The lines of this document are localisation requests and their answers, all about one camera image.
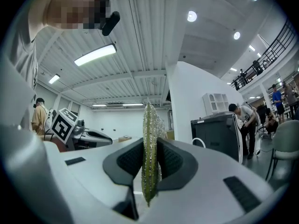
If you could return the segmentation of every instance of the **gray machine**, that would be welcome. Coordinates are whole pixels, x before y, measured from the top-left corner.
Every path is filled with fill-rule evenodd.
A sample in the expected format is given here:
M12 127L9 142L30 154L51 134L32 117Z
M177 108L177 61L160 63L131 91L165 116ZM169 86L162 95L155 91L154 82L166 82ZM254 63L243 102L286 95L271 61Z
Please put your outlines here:
M84 120L78 120L66 142L68 151L102 147L112 144L112 139L94 129L85 128Z
M238 118L233 112L220 112L191 121L193 139L200 138L206 148L227 154L242 163L243 146L239 128ZM198 140L193 144L202 145Z
M162 180L139 216L133 180L142 165L143 139L60 153L32 132L1 125L0 132L5 134L0 136L3 168L21 199L45 223L250 224L281 197L221 152L159 138Z

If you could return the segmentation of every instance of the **man in white shirt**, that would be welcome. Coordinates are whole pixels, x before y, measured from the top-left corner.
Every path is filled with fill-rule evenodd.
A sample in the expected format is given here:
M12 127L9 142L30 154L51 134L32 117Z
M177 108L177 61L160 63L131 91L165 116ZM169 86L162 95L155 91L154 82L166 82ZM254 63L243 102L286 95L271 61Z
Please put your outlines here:
M244 123L243 127L241 128L243 155L248 155L246 135L249 133L249 155L247 158L252 159L254 153L254 145L256 141L255 132L257 116L252 109L244 105L238 107L235 104L230 104L228 110L234 112L238 116L238 118Z

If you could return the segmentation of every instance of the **white cable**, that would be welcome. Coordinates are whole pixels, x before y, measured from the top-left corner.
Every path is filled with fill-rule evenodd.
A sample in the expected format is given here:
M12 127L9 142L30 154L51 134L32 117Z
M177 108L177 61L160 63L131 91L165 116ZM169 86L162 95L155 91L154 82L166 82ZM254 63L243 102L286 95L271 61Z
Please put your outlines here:
M200 138L194 138L194 139L192 140L192 144L193 144L193 142L194 142L195 140L199 140L199 141L202 143L203 147L206 148L206 145L205 145L204 141L202 141Z

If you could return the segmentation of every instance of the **balcony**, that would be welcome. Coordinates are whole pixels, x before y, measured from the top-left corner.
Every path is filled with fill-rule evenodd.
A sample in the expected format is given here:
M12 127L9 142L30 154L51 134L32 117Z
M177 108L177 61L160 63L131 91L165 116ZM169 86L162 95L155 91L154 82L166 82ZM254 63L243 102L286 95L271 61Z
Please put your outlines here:
M296 30L287 19L275 40L261 57L253 61L252 65L243 74L240 74L237 79L233 80L231 86L239 90L252 82L283 54L295 37Z

